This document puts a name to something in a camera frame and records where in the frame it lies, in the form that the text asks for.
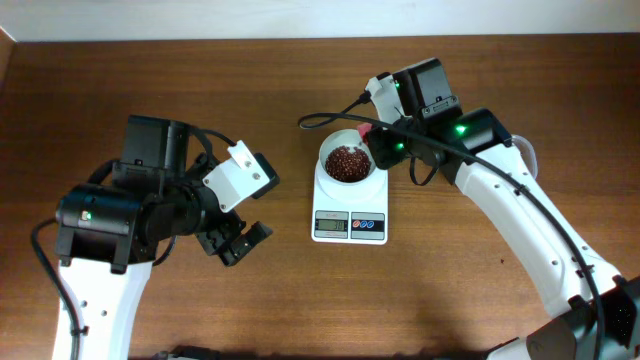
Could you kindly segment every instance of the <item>white digital scale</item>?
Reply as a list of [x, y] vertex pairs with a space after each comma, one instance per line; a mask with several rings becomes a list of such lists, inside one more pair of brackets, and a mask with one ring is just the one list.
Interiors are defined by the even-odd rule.
[[[335, 180], [324, 166], [340, 146], [356, 148], [369, 156], [369, 175], [355, 183]], [[371, 152], [357, 130], [331, 134], [320, 147], [313, 184], [311, 238], [317, 242], [383, 245], [387, 242], [388, 176], [376, 167]]]

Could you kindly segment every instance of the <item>digital number display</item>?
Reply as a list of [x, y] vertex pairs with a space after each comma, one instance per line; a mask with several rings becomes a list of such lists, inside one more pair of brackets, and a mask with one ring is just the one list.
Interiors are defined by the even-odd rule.
[[344, 231], [344, 221], [342, 220], [325, 220], [318, 219], [317, 230], [325, 230], [325, 231]]

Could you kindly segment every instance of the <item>white wall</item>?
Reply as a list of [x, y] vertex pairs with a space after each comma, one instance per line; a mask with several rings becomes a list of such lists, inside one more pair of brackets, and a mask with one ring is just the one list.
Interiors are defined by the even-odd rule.
[[0, 0], [17, 41], [640, 31], [640, 0]]

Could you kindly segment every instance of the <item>brown beans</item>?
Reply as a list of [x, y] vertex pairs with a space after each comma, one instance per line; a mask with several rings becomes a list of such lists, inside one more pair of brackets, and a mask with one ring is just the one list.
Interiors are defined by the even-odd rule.
[[351, 152], [348, 147], [340, 146], [329, 154], [325, 162], [325, 170], [332, 178], [352, 183], [363, 180], [369, 175], [371, 160], [362, 149], [354, 148]]

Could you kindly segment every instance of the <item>wooden table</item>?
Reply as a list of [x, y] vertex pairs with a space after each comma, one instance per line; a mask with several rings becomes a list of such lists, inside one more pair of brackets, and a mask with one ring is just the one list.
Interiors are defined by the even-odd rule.
[[[132, 113], [243, 139], [282, 179], [239, 207], [275, 234], [238, 266], [182, 238], [154, 269], [132, 356], [179, 344], [437, 353], [545, 324], [532, 282], [483, 213], [444, 178], [413, 186], [408, 163], [390, 171], [385, 246], [311, 241], [317, 151], [354, 124], [303, 131], [296, 119], [339, 111], [371, 76], [433, 56], [464, 109], [490, 108], [535, 145], [539, 183], [585, 240], [628, 278], [640, 274], [638, 34], [19, 44], [0, 98], [0, 357], [50, 356], [58, 299], [28, 233], [119, 156]], [[54, 230], [41, 241], [53, 258]]]

